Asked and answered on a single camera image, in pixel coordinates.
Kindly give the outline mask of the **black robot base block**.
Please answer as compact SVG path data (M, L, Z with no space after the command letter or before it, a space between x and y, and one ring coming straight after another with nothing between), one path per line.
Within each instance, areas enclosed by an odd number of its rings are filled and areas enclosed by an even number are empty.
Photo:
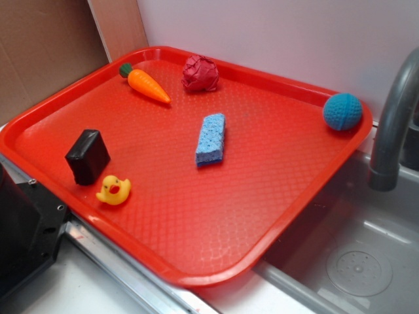
M1 167L1 301L55 263L68 217L41 183L16 183Z

